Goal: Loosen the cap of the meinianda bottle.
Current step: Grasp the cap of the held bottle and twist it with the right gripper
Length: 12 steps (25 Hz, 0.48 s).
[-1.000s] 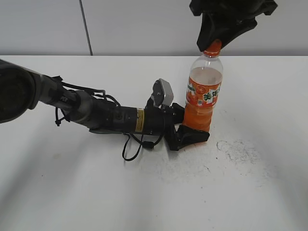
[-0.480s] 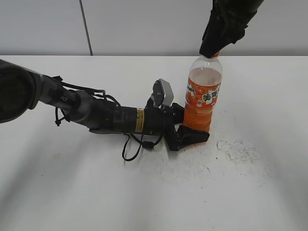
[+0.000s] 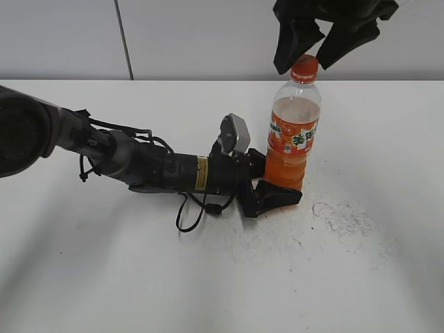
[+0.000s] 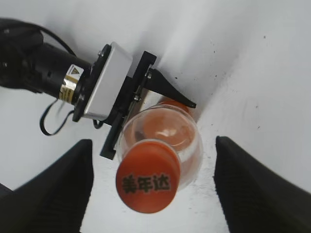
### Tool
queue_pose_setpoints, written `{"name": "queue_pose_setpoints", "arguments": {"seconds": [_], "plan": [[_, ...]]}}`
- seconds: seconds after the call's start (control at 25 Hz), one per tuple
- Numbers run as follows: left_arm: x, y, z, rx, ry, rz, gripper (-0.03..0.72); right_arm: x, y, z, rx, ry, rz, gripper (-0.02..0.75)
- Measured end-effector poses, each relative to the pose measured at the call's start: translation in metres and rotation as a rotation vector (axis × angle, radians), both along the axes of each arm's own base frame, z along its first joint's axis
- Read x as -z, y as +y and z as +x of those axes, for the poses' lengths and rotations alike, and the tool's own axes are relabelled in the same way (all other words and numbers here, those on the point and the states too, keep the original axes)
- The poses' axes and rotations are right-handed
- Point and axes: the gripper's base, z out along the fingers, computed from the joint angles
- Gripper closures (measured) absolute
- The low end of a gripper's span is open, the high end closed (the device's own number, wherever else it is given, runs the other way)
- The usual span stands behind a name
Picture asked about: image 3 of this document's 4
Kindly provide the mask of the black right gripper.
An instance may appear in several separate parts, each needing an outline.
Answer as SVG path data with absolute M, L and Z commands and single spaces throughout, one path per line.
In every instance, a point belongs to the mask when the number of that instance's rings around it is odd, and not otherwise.
M 315 19 L 343 24 L 368 22 L 354 30 L 333 24 L 316 55 L 321 67 L 327 70 L 350 52 L 375 40 L 380 34 L 375 20 L 389 20 L 398 8 L 396 1 L 276 1 L 273 12 L 280 22 L 280 32 L 273 64 L 279 74 L 285 74 L 325 37 Z

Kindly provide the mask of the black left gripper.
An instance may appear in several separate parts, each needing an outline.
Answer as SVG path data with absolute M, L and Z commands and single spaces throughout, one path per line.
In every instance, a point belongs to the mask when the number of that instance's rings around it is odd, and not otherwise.
M 221 145 L 214 142 L 208 162 L 206 193 L 229 197 L 224 205 L 206 204 L 209 214 L 219 215 L 237 199 L 244 216 L 256 218 L 259 212 L 297 205 L 302 198 L 300 190 L 280 187 L 265 180 L 260 180 L 253 189 L 253 180 L 263 177 L 266 166 L 266 156 L 254 148 L 230 156 L 222 154 Z

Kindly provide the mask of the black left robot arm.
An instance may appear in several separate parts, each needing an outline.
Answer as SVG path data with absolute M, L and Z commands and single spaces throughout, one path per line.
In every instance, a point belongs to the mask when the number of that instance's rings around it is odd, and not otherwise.
M 176 193 L 209 214 L 224 210 L 207 202 L 211 195 L 237 200 L 250 218 L 302 198 L 297 189 L 263 180 L 266 158 L 250 147 L 246 122 L 235 114 L 223 118 L 209 155 L 187 155 L 150 130 L 98 121 L 86 110 L 61 108 L 2 87 L 1 176 L 26 170 L 55 147 L 77 153 L 81 164 L 90 163 L 90 170 L 80 170 L 81 180 L 95 173 L 138 193 Z

